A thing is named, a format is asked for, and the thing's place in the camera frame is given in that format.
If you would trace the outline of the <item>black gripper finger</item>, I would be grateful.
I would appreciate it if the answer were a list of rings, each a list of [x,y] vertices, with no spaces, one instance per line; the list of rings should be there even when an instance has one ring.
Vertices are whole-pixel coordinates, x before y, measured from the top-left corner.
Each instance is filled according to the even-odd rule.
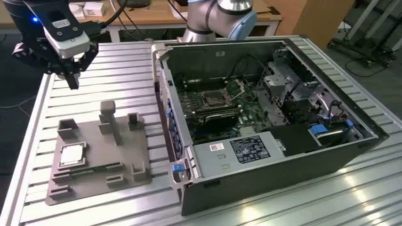
[[[12,57],[28,66],[39,69],[47,75],[56,74],[67,81],[69,89],[73,89],[73,63],[71,59],[61,59],[44,46],[43,53],[47,56],[40,56],[40,52],[35,52],[28,46],[20,42],[15,46]]]
[[[89,50],[84,52],[83,56],[76,62],[73,62],[73,83],[72,89],[79,89],[79,75],[84,72],[91,65],[95,57],[97,55],[97,42],[91,42]]]

